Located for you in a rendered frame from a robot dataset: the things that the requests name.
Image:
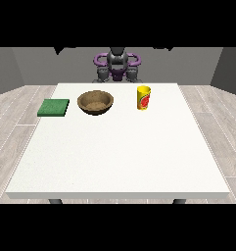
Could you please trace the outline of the brown wooden bowl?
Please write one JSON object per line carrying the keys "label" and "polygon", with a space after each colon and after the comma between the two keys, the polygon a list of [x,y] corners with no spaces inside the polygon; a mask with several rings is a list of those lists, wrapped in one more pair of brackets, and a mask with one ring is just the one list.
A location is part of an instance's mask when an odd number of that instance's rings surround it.
{"label": "brown wooden bowl", "polygon": [[77,98],[78,107],[86,114],[98,116],[106,113],[114,104],[114,97],[102,90],[82,93]]}

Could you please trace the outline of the yellow cup with melon print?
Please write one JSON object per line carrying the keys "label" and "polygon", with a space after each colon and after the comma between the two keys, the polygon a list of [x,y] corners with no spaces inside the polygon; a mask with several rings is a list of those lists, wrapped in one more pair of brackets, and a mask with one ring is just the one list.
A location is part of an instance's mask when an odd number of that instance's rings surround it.
{"label": "yellow cup with melon print", "polygon": [[137,87],[137,109],[146,110],[149,105],[151,88],[146,85]]}

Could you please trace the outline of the green square pad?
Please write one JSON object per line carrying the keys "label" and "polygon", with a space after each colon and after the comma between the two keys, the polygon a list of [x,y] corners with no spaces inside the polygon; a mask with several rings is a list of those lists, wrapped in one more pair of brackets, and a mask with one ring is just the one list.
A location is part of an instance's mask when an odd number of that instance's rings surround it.
{"label": "green square pad", "polygon": [[66,114],[69,99],[45,99],[38,112],[38,117],[63,117]]}

